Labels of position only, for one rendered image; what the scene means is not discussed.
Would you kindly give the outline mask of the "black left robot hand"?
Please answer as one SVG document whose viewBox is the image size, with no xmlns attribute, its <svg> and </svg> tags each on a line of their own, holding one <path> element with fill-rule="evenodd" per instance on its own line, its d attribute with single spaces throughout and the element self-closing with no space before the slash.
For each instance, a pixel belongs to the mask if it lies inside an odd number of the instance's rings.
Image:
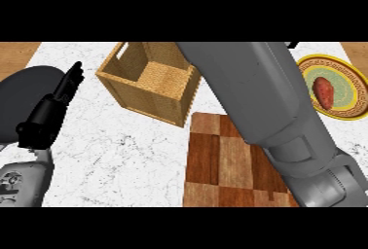
<svg viewBox="0 0 368 249">
<path fill-rule="evenodd" d="M 20 148 L 32 150 L 50 148 L 82 79 L 81 62 L 78 61 L 67 70 L 54 91 L 41 97 L 26 120 L 16 126 Z"/>
</svg>

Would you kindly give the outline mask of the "wooden box basket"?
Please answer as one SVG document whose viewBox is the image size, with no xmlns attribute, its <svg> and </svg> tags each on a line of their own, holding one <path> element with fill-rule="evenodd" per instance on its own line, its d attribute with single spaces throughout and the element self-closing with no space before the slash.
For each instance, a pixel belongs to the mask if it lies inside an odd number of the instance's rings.
<svg viewBox="0 0 368 249">
<path fill-rule="evenodd" d="M 122 108 L 184 126 L 200 74 L 174 42 L 119 42 L 94 75 Z"/>
</svg>

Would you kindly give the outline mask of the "checkered wooden cutting board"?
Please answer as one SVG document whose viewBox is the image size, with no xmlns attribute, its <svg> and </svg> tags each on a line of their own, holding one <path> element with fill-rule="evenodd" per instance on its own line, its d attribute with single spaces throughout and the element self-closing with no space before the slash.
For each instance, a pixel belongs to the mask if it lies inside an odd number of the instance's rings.
<svg viewBox="0 0 368 249">
<path fill-rule="evenodd" d="M 226 115 L 190 116 L 183 206 L 297 207 L 263 150 L 243 143 Z"/>
</svg>

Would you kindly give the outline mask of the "dark grey round pan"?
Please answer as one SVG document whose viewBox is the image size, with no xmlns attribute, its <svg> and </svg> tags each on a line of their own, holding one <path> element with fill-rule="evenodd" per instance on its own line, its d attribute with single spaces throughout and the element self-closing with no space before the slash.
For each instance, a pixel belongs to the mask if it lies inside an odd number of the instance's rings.
<svg viewBox="0 0 368 249">
<path fill-rule="evenodd" d="M 41 97 L 51 93 L 63 78 L 51 66 L 32 66 L 0 82 L 0 145 L 19 141 L 16 126 L 22 123 Z"/>
</svg>

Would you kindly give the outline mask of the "red-brown sweet potato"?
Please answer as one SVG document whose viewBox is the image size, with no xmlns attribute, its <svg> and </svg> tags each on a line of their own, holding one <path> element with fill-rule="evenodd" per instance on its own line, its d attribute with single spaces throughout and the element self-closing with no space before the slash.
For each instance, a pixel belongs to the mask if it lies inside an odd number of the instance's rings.
<svg viewBox="0 0 368 249">
<path fill-rule="evenodd" d="M 311 90 L 322 108 L 330 110 L 333 106 L 333 86 L 323 77 L 314 79 Z"/>
</svg>

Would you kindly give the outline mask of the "yellow patterned plate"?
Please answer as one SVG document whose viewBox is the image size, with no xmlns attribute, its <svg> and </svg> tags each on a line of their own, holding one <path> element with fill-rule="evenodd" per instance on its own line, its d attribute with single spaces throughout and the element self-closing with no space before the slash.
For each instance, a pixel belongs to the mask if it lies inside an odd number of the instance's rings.
<svg viewBox="0 0 368 249">
<path fill-rule="evenodd" d="M 310 102 L 314 110 L 325 116 L 354 121 L 368 116 L 368 78 L 356 67 L 335 56 L 326 54 L 305 55 L 297 62 L 305 82 Z M 323 78 L 323 92 L 330 97 L 330 108 L 325 109 L 325 97 L 316 96 L 314 81 Z"/>
</svg>

